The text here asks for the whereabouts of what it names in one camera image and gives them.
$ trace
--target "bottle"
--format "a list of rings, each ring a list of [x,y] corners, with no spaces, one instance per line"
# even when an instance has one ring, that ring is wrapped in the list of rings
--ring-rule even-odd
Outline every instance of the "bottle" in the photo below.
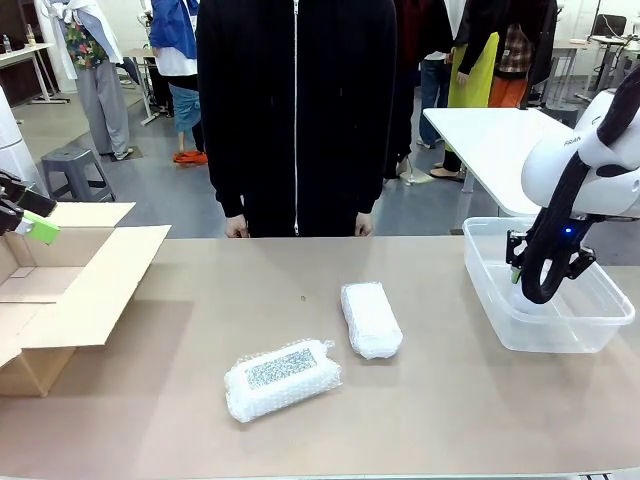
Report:
[[[29,45],[31,45],[32,47],[36,46],[36,36],[33,34],[33,29],[31,28],[31,25],[29,25],[27,23],[27,42],[29,42]]]
[[[11,43],[9,42],[9,37],[6,35],[2,36],[2,44],[4,45],[4,53],[11,53],[13,50],[11,49]]]

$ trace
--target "plaid shirt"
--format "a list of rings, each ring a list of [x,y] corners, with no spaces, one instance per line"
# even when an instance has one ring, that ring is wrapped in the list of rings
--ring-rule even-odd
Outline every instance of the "plaid shirt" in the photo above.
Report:
[[[533,44],[522,32],[520,24],[509,25],[504,53],[496,65],[496,70],[504,73],[527,73],[532,60]]]

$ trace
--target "orange pants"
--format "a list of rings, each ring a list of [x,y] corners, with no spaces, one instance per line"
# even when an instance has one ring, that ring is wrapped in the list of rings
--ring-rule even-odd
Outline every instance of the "orange pants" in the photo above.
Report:
[[[527,85],[526,78],[504,80],[494,76],[489,97],[489,108],[519,107],[522,97],[527,91]]]

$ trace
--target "bubble wrap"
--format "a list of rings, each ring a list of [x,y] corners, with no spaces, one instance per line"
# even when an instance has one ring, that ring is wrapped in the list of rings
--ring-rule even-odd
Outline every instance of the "bubble wrap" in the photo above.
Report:
[[[340,298],[353,350],[368,360],[395,355],[402,332],[382,284],[345,285]]]
[[[327,357],[332,346],[303,340],[238,361],[224,376],[231,416],[250,422],[339,386],[340,365]]]

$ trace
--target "gray pants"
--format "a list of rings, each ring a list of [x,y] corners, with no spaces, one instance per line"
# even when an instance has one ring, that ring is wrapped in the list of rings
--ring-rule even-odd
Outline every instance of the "gray pants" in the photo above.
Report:
[[[116,66],[105,61],[90,70],[76,67],[76,74],[78,96],[98,153],[123,154],[129,148],[129,118]]]

